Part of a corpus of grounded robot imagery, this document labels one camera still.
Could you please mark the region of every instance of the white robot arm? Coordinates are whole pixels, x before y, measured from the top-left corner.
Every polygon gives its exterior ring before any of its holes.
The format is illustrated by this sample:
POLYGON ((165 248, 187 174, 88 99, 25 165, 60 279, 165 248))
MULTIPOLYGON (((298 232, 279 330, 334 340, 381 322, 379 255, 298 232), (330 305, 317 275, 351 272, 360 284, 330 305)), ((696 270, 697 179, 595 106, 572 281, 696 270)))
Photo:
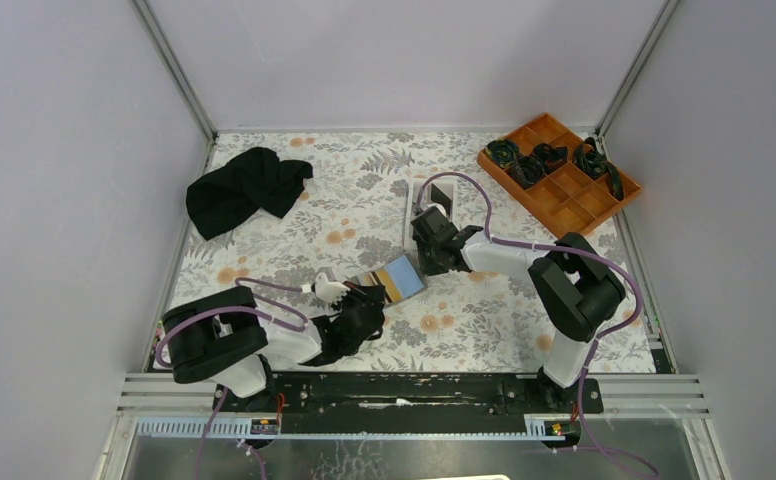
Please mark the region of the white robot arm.
MULTIPOLYGON (((578 255, 545 255, 494 243, 481 227, 459 231, 434 207, 411 223, 425 275, 448 270, 496 272, 535 285, 556 327, 550 355, 539 374, 561 388, 577 381, 598 327, 612 318, 626 297, 626 290, 608 267, 578 255), (569 274, 579 274, 580 279, 574 284, 569 274)), ((596 253, 576 233, 567 234, 557 243, 596 253)))
POLYGON ((385 287, 334 282, 321 273, 302 291, 313 292, 338 313, 295 326, 257 310, 252 290, 239 285, 165 313, 166 335, 156 356, 172 368, 176 383, 212 379, 246 398, 267 386, 271 372, 265 355, 321 366, 354 355, 363 342, 381 336, 385 287), (161 357, 165 344, 170 362, 161 357))

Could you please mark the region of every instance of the orange compartment tray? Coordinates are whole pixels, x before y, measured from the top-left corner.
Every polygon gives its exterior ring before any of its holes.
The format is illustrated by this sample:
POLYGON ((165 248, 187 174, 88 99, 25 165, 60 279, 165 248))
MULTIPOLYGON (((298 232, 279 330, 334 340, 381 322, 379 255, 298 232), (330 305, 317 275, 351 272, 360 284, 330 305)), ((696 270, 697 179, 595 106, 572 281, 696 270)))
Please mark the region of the orange compartment tray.
POLYGON ((608 174, 592 180, 583 173, 573 163, 574 149, 582 139, 549 113, 536 117, 505 138, 515 142, 524 155, 539 143, 568 147, 568 161, 525 190, 485 150, 477 158, 477 163, 557 238, 568 232, 590 233, 641 194, 641 186, 620 169, 623 200, 609 193, 608 174))

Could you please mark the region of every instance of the gray wall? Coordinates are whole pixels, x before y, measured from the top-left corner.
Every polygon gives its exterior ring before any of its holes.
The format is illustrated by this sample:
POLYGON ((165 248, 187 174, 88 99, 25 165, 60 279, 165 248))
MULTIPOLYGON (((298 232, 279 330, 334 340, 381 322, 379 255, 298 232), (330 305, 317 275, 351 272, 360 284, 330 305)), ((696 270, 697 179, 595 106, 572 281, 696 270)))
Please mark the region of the gray wall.
POLYGON ((0 478, 90 476, 203 150, 127 1, 0 1, 0 478))
POLYGON ((776 478, 776 2, 685 2, 608 143, 734 478, 776 478))
POLYGON ((594 125, 661 0, 154 0, 220 129, 594 125))

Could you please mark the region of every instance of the purple cable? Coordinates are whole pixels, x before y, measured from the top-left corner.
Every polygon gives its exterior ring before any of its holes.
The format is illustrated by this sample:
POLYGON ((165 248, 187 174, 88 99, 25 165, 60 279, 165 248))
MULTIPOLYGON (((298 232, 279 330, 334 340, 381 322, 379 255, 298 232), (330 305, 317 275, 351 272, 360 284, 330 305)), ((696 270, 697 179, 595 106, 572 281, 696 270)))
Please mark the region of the purple cable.
MULTIPOLYGON (((285 290, 286 292, 302 293, 302 290, 297 288, 297 287, 286 287, 285 285, 277 285, 275 283, 265 282, 264 280, 256 280, 255 278, 238 277, 238 278, 235 279, 235 284, 241 285, 241 282, 252 282, 252 283, 256 283, 258 285, 264 285, 265 287, 275 288, 277 290, 285 290)), ((300 317, 300 320, 303 321, 303 326, 302 327, 294 327, 293 330, 295 332, 302 332, 302 331, 304 331, 306 329, 306 324, 308 324, 309 318, 307 316, 305 316, 305 314, 303 314, 299 310, 297 310, 297 309, 295 309, 293 307, 289 307, 288 305, 283 305, 283 304, 281 304, 281 303, 279 303, 279 302, 277 302, 275 300, 271 300, 271 299, 269 299, 267 297, 263 297, 263 296, 261 296, 261 295, 259 295, 257 293, 253 293, 253 297, 256 300, 260 301, 260 302, 264 302, 264 303, 273 305, 274 307, 281 308, 282 310, 285 310, 286 312, 293 313, 294 315, 300 317)))
POLYGON ((264 465, 264 457, 262 457, 261 454, 258 453, 258 450, 249 443, 245 443, 244 445, 247 446, 247 450, 255 455, 256 460, 258 460, 258 467, 261 469, 261 480, 267 480, 267 467, 264 465))
MULTIPOLYGON (((615 447, 603 447, 603 448, 606 449, 607 452, 614 453, 615 455, 620 455, 622 457, 628 457, 628 458, 631 458, 631 459, 639 461, 639 462, 642 460, 641 457, 639 457, 638 455, 636 455, 636 454, 634 454, 632 452, 627 452, 626 450, 621 450, 620 448, 615 448, 615 447)), ((580 447, 580 446, 577 446, 577 445, 574 445, 573 447, 558 447, 558 448, 554 447, 554 450, 555 451, 553 453, 556 453, 556 454, 560 454, 560 453, 576 453, 576 452, 582 452, 582 451, 598 452, 598 453, 600 452, 600 449, 598 449, 597 447, 580 447)), ((548 449, 544 449, 544 450, 530 450, 530 451, 528 451, 526 453, 529 454, 529 455, 550 455, 550 450, 548 450, 548 449)))
MULTIPOLYGON (((205 423, 205 427, 203 427, 203 434, 200 437, 200 445, 197 447, 197 459, 194 461, 194 478, 196 480, 200 479, 200 460, 202 459, 202 447, 205 443, 206 437, 208 437, 208 433, 211 431, 211 425, 214 423, 214 417, 217 416, 218 413, 220 413, 220 409, 223 408, 223 402, 226 401, 226 396, 229 395, 229 389, 226 387, 223 387, 223 395, 220 396, 220 400, 217 401, 217 405, 215 405, 214 410, 211 412, 211 416, 208 417, 208 421, 205 423)), ((267 467, 264 465, 264 458, 258 453, 258 450, 252 447, 252 445, 247 444, 247 448, 250 449, 252 453, 255 454, 256 460, 258 460, 258 466, 261 469, 261 480, 267 480, 267 467)))
MULTIPOLYGON (((246 282, 253 282, 257 283, 259 285, 264 285, 266 287, 273 287, 278 288, 280 290, 287 290, 291 292, 299 292, 300 289, 293 288, 293 287, 284 287, 282 285, 276 285, 270 282, 265 282, 262 280, 255 280, 252 278, 246 278, 246 277, 240 277, 235 279, 235 282, 240 285, 240 282, 246 281, 246 282)), ((197 315, 194 315, 192 317, 187 318, 186 320, 182 321, 179 325, 176 325, 176 327, 173 328, 173 330, 170 330, 167 332, 167 334, 164 336, 164 338, 161 339, 160 342, 158 342, 158 345, 155 347, 155 360, 161 364, 161 366, 165 368, 170 368, 172 365, 170 362, 167 362, 164 360, 164 357, 162 356, 162 353, 164 352, 164 346, 167 345, 170 340, 173 339, 176 335, 180 334, 183 330, 190 327, 191 325, 205 320, 207 318, 215 317, 217 315, 222 315, 224 313, 251 313, 258 318, 261 318, 262 320, 269 321, 271 323, 277 323, 279 326, 283 328, 287 328, 288 330, 292 330, 294 332, 302 332, 306 329, 306 322, 308 322, 308 317, 306 317, 304 314, 302 314, 299 310, 296 310, 293 307, 289 307, 287 305, 283 305, 279 302, 276 302, 274 300, 270 300, 269 298, 262 297, 261 295, 253 294, 253 297, 255 297, 256 300, 268 303, 270 305, 273 305, 275 307, 279 307, 287 312, 293 313, 300 317, 300 319, 303 321, 303 325, 301 327, 295 327, 294 325, 291 325, 290 323, 280 320, 278 318, 272 317, 271 315, 261 312, 259 310, 256 310, 251 307, 239 307, 239 306, 233 306, 233 307, 220 307, 220 308, 213 308, 211 310, 207 310, 205 312, 199 313, 197 315)), ((197 447, 197 459, 194 462, 194 477, 199 480, 200 478, 200 460, 202 459, 202 449, 203 445, 205 443, 205 439, 208 436, 208 432, 211 431, 211 425, 214 422, 214 417, 217 416, 218 413, 220 413, 220 409, 223 408, 223 402, 226 400, 226 395, 229 394, 229 389, 227 387, 223 387, 223 395, 220 397, 220 400, 217 402, 217 405, 214 407, 214 410, 211 412, 211 416, 208 418, 208 422, 206 422, 205 427, 203 427, 203 433, 200 437, 200 444, 197 447)), ((261 457, 261 454, 258 453, 258 450, 252 447, 252 445, 247 445, 247 447, 250 449, 252 453, 255 454, 256 459, 258 460, 258 465, 261 468, 261 478, 262 480, 267 480, 267 467, 264 464, 264 458, 261 457)))
POLYGON ((423 208, 420 204, 420 202, 423 200, 423 191, 426 190, 426 187, 429 186, 430 183, 432 183, 433 180, 439 177, 459 177, 464 178, 468 182, 472 183, 474 187, 476 187, 477 190, 479 190, 479 193, 482 194, 482 198, 485 199, 485 204, 488 206, 488 214, 485 216, 485 225, 483 226, 485 236, 488 238, 491 238, 491 214, 494 212, 494 208, 491 206, 491 199, 488 198, 488 194, 485 193, 485 190, 482 189, 482 185, 480 185, 476 180, 471 178, 469 175, 465 175, 464 173, 459 172, 443 172, 443 173, 436 173, 435 175, 429 177, 426 179, 425 182, 423 182, 423 185, 420 186, 420 191, 417 192, 417 206, 420 208, 423 208))
POLYGON ((590 449, 596 449, 596 451, 603 454, 604 457, 606 457, 607 460, 612 462, 613 465, 618 467, 619 469, 623 470, 624 472, 627 472, 631 475, 634 475, 639 478, 660 478, 659 475, 659 469, 656 468, 655 465, 650 463, 649 460, 646 458, 640 457, 634 453, 631 452, 625 452, 624 450, 620 449, 613 449, 608 447, 603 447, 600 445, 597 440, 594 438, 594 434, 591 432, 591 429, 588 428, 588 422, 585 421, 585 412, 583 411, 583 405, 582 405, 582 393, 585 387, 585 378, 588 375, 588 365, 591 363, 591 360, 594 358, 594 354, 597 352, 597 346, 598 341, 605 337, 606 335, 609 335, 611 333, 617 332, 618 330, 624 329, 628 326, 630 326, 641 314, 641 311, 644 308, 644 296, 641 293, 641 289, 638 287, 638 283, 636 283, 635 279, 632 277, 632 275, 629 274, 626 270, 615 264, 614 262, 605 259, 599 255, 593 254, 591 252, 586 252, 584 250, 580 250, 577 248, 571 248, 571 247, 563 247, 560 245, 545 245, 545 244, 537 244, 537 243, 529 243, 529 242, 521 242, 517 240, 504 240, 500 238, 492 238, 491 237, 491 230, 490 230, 490 224, 491 224, 491 216, 494 213, 494 209, 491 206, 491 199, 488 197, 488 194, 485 192, 485 189, 482 188, 482 185, 479 184, 476 180, 471 178, 468 175, 465 175, 464 173, 458 173, 458 172, 443 172, 435 174, 431 177, 429 177, 425 182, 423 182, 423 185, 420 187, 420 192, 418 192, 417 196, 417 204, 420 205, 421 200, 423 199, 423 191, 426 188, 427 185, 429 185, 433 180, 435 180, 438 177, 444 177, 444 176, 455 176, 460 177, 468 182, 470 182, 476 189, 479 191, 480 194, 482 194, 482 198, 485 199, 485 204, 488 206, 488 212, 485 215, 485 225, 484 225, 484 234, 485 236, 491 240, 491 243, 496 243, 499 245, 505 245, 509 247, 519 247, 519 248, 527 248, 530 250, 546 250, 546 251, 556 251, 556 252, 563 252, 568 253, 572 255, 579 255, 584 258, 589 258, 591 260, 597 261, 602 263, 603 265, 606 265, 607 267, 614 270, 618 275, 623 277, 623 279, 632 287, 632 293, 635 295, 635 310, 633 310, 632 315, 629 316, 625 321, 607 328, 606 330, 603 330, 602 332, 598 333, 596 337, 594 338, 594 343, 591 345, 591 349, 588 351, 588 356, 585 357, 585 362, 582 365, 582 370, 579 375, 578 380, 578 387, 577 387, 577 412, 579 413, 579 420, 582 422, 582 429, 585 431, 585 433, 588 434, 588 438, 591 439, 591 443, 594 444, 594 447, 588 447, 590 449), (633 460, 638 461, 639 463, 645 465, 647 468, 649 468, 653 473, 652 474, 645 474, 638 472, 622 463, 617 461, 612 457, 612 454, 619 454, 627 456, 633 460))
POLYGON ((223 402, 226 401, 226 395, 228 394, 229 389, 223 387, 223 395, 221 395, 220 400, 217 401, 217 405, 214 406, 214 410, 211 411, 211 416, 208 417, 208 421, 205 422, 205 427, 203 427, 203 434, 200 437, 200 445, 197 447, 197 459, 194 461, 194 478, 196 480, 200 480, 200 460, 202 460, 202 447, 205 443, 205 437, 207 437, 208 432, 211 431, 211 424, 214 422, 214 417, 220 413, 220 409, 223 408, 223 402))
POLYGON ((294 325, 291 325, 290 323, 280 320, 278 318, 274 318, 267 313, 261 312, 259 310, 256 310, 255 308, 251 307, 219 307, 219 308, 212 308, 211 310, 206 310, 205 312, 198 313, 194 315, 193 317, 189 317, 188 319, 184 320, 179 325, 176 325, 173 330, 170 330, 167 332, 167 335, 164 336, 164 338, 161 339, 160 342, 158 342, 158 345, 155 347, 155 360, 163 367, 170 368, 172 365, 170 362, 164 360, 164 357, 162 356, 162 353, 164 352, 164 346, 167 345, 170 340, 173 339, 176 335, 182 332, 182 330, 190 327, 191 325, 205 320, 207 318, 214 317, 216 315, 222 315, 224 313, 252 313, 253 315, 257 316, 258 318, 262 320, 266 320, 271 323, 277 323, 280 327, 286 328, 288 330, 292 330, 294 332, 302 332, 305 327, 295 327, 294 325))
POLYGON ((241 282, 250 282, 258 285, 264 285, 265 287, 275 288, 277 290, 285 290, 287 292, 301 293, 302 290, 299 287, 286 287, 285 285, 277 285, 275 283, 265 282, 264 280, 257 280, 255 278, 238 277, 235 279, 235 283, 240 285, 241 282))

